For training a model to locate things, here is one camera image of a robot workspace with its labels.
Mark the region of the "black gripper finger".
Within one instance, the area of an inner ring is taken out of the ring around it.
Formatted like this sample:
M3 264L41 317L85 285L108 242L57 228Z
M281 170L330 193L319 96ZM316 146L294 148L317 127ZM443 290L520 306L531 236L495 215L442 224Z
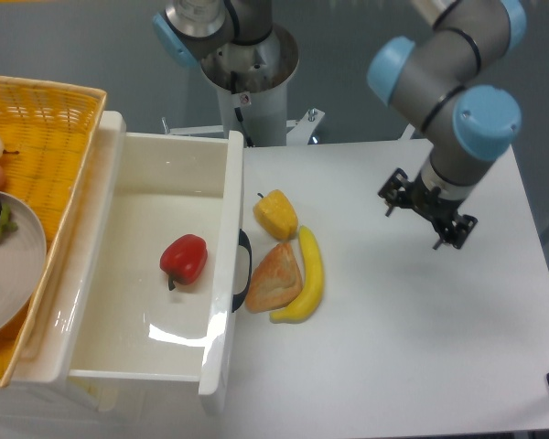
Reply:
M431 224L438 235L433 249L438 250L442 245L447 245L460 250L478 223L475 217L458 213L450 218L432 219Z
M386 217L390 217L395 209L410 208L409 187L408 176L401 168L396 168L378 192L387 206Z

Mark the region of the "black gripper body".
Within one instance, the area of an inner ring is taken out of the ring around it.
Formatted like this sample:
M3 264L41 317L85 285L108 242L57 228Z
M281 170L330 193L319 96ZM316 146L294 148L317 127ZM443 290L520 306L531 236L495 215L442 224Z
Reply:
M425 220L431 222L438 229L451 229L462 204L461 199L450 200L441 198L439 187L429 189L421 177L417 177L405 190L410 199L411 207Z

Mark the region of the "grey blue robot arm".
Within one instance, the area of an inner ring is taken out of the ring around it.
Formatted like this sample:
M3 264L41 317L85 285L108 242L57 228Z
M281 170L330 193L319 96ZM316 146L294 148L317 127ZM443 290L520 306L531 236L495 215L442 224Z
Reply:
M429 221L438 243L460 248L477 220L459 213L473 188L513 143L522 112L511 95L473 80L523 38L517 1L416 2L432 25L423 45L407 37L373 57L366 81L432 145L415 179L396 170L380 189L390 209ZM225 132L248 146L287 142L286 86L298 47L268 1L171 1L153 26L167 54L198 66L218 94Z

